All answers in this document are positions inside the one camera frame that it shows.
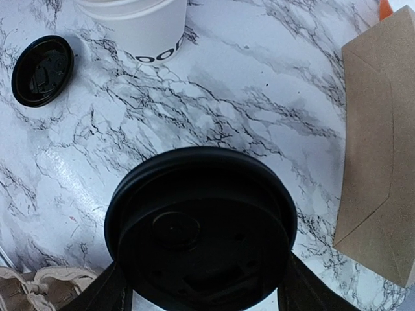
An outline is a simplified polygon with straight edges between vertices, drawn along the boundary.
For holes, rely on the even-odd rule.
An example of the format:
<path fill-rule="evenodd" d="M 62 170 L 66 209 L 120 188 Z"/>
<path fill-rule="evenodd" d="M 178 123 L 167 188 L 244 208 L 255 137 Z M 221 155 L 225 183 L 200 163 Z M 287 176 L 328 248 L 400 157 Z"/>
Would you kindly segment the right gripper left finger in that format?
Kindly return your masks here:
<path fill-rule="evenodd" d="M 118 262 L 112 262 L 77 298 L 61 311 L 131 311 L 132 288 Z"/>

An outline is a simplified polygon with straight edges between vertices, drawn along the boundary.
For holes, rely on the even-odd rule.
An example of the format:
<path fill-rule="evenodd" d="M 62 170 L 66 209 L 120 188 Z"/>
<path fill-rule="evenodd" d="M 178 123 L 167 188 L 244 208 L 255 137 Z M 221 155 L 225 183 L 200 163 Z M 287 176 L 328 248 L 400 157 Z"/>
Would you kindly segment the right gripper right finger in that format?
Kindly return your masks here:
<path fill-rule="evenodd" d="M 326 286 L 293 253 L 278 286 L 278 308 L 281 311 L 358 311 Z"/>

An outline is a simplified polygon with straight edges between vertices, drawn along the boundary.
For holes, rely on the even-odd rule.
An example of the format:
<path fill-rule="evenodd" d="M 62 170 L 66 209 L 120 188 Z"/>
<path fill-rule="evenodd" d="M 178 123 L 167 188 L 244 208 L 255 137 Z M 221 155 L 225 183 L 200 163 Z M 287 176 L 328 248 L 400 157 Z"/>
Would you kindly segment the brown paper bag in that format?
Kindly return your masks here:
<path fill-rule="evenodd" d="M 414 11 L 342 48 L 346 154 L 333 246 L 394 284 L 414 284 Z"/>

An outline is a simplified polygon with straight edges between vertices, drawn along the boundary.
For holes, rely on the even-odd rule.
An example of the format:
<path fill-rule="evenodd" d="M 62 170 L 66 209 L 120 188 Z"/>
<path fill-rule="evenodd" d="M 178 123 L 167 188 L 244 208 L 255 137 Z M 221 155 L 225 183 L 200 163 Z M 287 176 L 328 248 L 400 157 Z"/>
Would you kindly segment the black plastic cup lid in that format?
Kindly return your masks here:
<path fill-rule="evenodd" d="M 30 108 L 52 102 L 69 83 L 74 62 L 73 50 L 63 37 L 38 38 L 21 53 L 14 66 L 14 98 Z"/>

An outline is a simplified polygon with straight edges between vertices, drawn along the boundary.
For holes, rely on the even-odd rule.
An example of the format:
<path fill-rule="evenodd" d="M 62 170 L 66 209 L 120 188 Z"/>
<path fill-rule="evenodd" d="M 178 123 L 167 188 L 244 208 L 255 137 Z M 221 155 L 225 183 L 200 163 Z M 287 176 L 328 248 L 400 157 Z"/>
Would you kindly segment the stack of white paper cups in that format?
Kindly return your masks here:
<path fill-rule="evenodd" d="M 76 1 L 111 40 L 144 65 L 174 57 L 184 42 L 186 0 Z"/>

